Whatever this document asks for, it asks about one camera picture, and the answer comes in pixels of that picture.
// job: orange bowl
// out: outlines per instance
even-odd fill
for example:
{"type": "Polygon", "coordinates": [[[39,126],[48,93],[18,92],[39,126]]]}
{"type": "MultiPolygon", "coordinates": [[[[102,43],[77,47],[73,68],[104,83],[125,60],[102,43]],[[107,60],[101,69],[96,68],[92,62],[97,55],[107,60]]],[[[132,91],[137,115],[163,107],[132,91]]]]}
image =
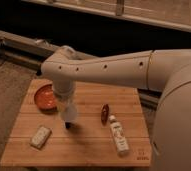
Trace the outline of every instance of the orange bowl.
{"type": "Polygon", "coordinates": [[[56,100],[52,90],[52,84],[39,88],[34,95],[34,102],[40,110],[53,110],[56,108],[56,100]]]}

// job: dark floor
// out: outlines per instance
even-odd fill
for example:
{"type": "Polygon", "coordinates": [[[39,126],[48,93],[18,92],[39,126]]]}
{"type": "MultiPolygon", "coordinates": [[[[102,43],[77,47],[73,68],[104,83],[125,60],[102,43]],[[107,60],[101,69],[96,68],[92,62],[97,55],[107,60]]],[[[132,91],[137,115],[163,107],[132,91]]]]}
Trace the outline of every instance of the dark floor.
{"type": "MultiPolygon", "coordinates": [[[[32,78],[35,77],[36,71],[15,65],[10,62],[4,62],[0,66],[0,158],[3,153],[7,138],[10,134],[10,131],[13,127],[13,123],[16,119],[17,113],[19,111],[22,99],[28,89],[29,83],[32,78]]],[[[155,111],[146,107],[143,107],[149,133],[152,133],[153,120],[155,111]]],[[[0,171],[26,171],[26,168],[0,168],[0,171]]],[[[67,168],[67,169],[46,169],[40,168],[40,171],[51,171],[51,170],[101,170],[93,168],[67,168]]],[[[122,170],[135,170],[135,171],[147,171],[148,169],[122,169],[122,170]]]]}

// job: small wooden table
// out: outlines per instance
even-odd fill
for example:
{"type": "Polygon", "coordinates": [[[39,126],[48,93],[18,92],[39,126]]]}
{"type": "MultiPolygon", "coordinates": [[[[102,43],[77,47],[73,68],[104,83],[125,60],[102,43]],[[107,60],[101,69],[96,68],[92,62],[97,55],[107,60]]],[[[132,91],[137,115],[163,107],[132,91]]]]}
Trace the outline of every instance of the small wooden table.
{"type": "Polygon", "coordinates": [[[133,88],[100,84],[76,83],[74,102],[79,116],[75,126],[65,129],[57,112],[43,114],[34,104],[38,88],[50,81],[31,82],[1,159],[1,166],[19,167],[138,167],[149,166],[151,146],[138,92],[133,88]],[[119,157],[109,123],[101,124],[101,109],[110,106],[110,113],[122,123],[130,154],[119,157]],[[42,150],[29,145],[40,125],[52,130],[42,150]]]}

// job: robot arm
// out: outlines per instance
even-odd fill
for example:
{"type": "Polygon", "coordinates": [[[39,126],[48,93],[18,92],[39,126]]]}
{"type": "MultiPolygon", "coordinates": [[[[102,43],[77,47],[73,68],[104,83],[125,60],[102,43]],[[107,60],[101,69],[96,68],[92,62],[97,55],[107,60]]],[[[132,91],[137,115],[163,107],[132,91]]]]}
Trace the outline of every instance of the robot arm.
{"type": "Polygon", "coordinates": [[[153,131],[152,171],[191,170],[191,50],[158,50],[77,60],[62,47],[42,64],[60,99],[74,92],[74,81],[161,91],[153,131]]]}
{"type": "Polygon", "coordinates": [[[67,98],[73,92],[74,81],[163,91],[169,77],[190,64],[191,50],[145,51],[78,60],[75,50],[63,46],[42,64],[42,73],[53,81],[55,94],[67,98]]]}

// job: small bottle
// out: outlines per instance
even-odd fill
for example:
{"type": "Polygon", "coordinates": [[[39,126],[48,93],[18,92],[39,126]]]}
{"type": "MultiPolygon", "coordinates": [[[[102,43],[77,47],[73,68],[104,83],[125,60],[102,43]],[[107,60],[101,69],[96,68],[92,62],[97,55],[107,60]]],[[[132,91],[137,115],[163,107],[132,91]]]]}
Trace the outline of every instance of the small bottle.
{"type": "Polygon", "coordinates": [[[110,128],[112,131],[112,135],[117,147],[118,154],[120,156],[126,155],[129,153],[129,146],[127,140],[123,134],[122,126],[119,122],[117,122],[114,115],[109,117],[110,128]]]}

